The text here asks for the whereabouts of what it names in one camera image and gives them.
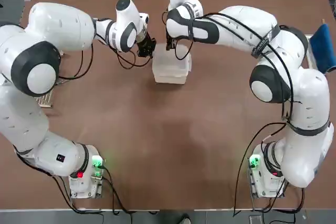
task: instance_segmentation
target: brown table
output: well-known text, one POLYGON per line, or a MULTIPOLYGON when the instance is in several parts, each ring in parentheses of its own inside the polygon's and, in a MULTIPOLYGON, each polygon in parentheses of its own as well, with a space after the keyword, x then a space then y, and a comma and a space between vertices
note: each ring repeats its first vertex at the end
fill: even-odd
MULTIPOLYGON (((92 17, 115 18, 118 0, 32 0, 26 3, 22 24, 27 24, 32 5, 46 1, 74 6, 92 17)), ((149 13, 151 35, 165 42, 161 14, 169 0, 133 1, 139 11, 149 13)), ((200 1, 206 13, 232 5, 261 8, 274 14, 280 24, 306 34, 314 33, 324 18, 336 39, 328 0, 200 1)), ((248 142, 264 124, 280 120, 280 105, 262 103, 250 91, 248 80, 256 60, 235 49, 195 44, 187 83, 175 86, 156 84, 150 65, 124 70, 112 51, 97 42, 94 46, 89 73, 55 88, 54 108, 46 110, 50 130, 96 146, 129 209, 232 208, 237 169, 248 142)), ((90 52, 85 55, 86 64, 90 52)), ((64 59, 62 73, 75 73, 79 62, 80 53, 71 53, 64 59)), ((328 80, 331 121, 335 122, 336 74, 328 80)), ((274 129, 261 134, 255 145, 274 129)), ((0 209, 67 207, 52 179, 24 166, 8 141, 1 139, 1 143, 0 209)), ((335 163, 334 143, 306 190, 305 208, 336 208, 335 163)), ((276 206, 294 208, 299 199, 300 191, 289 188, 276 206)), ((259 200, 257 206, 266 202, 259 200)), ((104 199, 82 200, 77 205, 111 208, 111 197, 106 189, 104 199)), ((246 165, 237 206, 251 208, 246 165)))

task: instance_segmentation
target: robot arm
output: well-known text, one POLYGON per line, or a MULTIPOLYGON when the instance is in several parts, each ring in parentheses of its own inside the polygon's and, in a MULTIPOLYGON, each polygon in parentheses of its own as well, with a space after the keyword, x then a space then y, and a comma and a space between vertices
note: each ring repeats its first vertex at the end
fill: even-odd
POLYGON ((146 32, 148 19, 131 0, 119 0, 116 21, 92 19, 70 6, 38 3, 25 29, 0 23, 0 132, 31 165, 69 176, 74 198, 95 198, 99 193, 102 158, 92 145, 50 132, 48 119, 33 97, 53 88, 61 50, 85 50, 95 38, 123 52, 136 42, 138 55, 151 57, 155 40, 146 32))
POLYGON ((203 16, 198 0, 171 0, 166 35, 167 50, 174 48, 179 39, 188 39, 251 53, 258 58, 249 81, 253 94, 263 102, 283 103, 291 98, 290 81, 282 62, 267 46, 269 42, 288 69, 296 102, 285 138, 272 142, 265 151, 267 159, 278 164, 277 168, 267 164, 260 145, 254 151, 261 157, 255 176, 256 191, 259 197, 275 197, 283 178, 294 186, 307 187, 332 142, 333 125, 329 122, 325 76, 318 70, 301 67, 308 49, 305 35, 295 28, 279 26, 272 14, 247 6, 232 6, 203 16))

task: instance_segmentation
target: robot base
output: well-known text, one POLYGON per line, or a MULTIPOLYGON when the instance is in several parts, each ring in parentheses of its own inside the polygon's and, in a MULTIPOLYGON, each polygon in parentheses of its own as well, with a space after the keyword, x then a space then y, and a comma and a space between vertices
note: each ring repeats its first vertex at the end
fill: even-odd
POLYGON ((285 178, 274 176, 267 170, 260 145, 255 148, 253 155, 248 159, 247 174, 252 197, 275 198, 277 194, 278 198, 284 196, 282 183, 285 178))
POLYGON ((74 199, 83 198, 101 198, 103 186, 103 170, 94 167, 94 165, 104 165, 104 160, 92 145, 86 146, 89 151, 89 164, 82 178, 71 178, 69 176, 69 185, 71 197, 74 199))

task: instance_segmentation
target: blue cloth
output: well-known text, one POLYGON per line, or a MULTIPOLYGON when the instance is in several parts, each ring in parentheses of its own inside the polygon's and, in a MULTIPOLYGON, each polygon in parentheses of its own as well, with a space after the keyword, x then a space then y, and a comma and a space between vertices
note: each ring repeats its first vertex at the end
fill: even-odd
POLYGON ((310 45, 320 72, 327 73, 336 69, 336 59, 327 24, 320 26, 310 38, 310 45))

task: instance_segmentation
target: transparent plastic container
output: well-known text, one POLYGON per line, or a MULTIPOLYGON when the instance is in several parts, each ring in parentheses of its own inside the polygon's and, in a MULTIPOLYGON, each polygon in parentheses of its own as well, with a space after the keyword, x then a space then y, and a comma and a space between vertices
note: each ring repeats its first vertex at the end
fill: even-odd
MULTIPOLYGON (((178 57, 182 58, 187 52, 185 45, 177 45, 178 57)), ((152 70, 155 82, 184 84, 191 71, 191 55, 189 53, 183 60, 178 60, 174 49, 167 51, 166 44, 157 44, 153 53, 152 70)))

